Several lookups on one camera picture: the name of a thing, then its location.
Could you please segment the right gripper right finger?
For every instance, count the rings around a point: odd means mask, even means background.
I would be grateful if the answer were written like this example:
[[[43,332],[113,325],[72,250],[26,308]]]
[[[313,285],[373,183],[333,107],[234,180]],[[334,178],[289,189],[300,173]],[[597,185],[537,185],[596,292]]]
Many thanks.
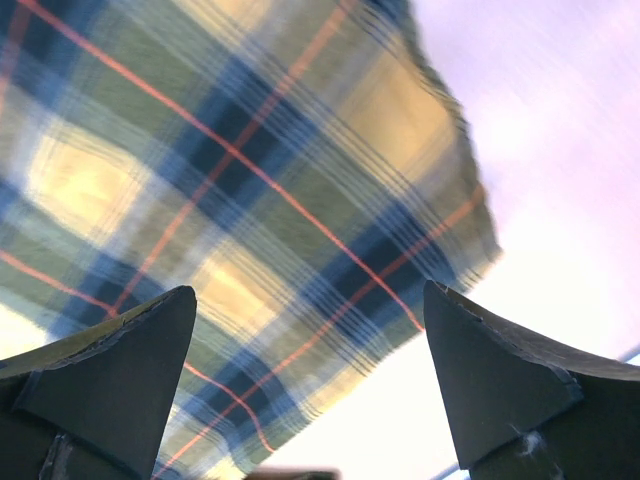
[[[424,286],[454,447],[473,479],[636,479],[638,367],[562,344]]]

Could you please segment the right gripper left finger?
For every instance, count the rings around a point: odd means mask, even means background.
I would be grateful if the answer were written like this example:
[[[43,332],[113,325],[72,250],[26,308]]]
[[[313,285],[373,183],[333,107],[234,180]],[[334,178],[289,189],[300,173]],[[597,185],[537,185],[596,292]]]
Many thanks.
[[[150,478],[195,318],[179,286],[2,360],[2,478]]]

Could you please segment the yellow plaid long sleeve shirt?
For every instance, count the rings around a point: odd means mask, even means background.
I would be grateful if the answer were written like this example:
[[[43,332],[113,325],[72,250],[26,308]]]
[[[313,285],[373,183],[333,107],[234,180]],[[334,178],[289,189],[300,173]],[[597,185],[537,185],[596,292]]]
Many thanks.
[[[192,286],[155,478],[244,477],[499,253],[410,2],[2,3],[1,339]]]

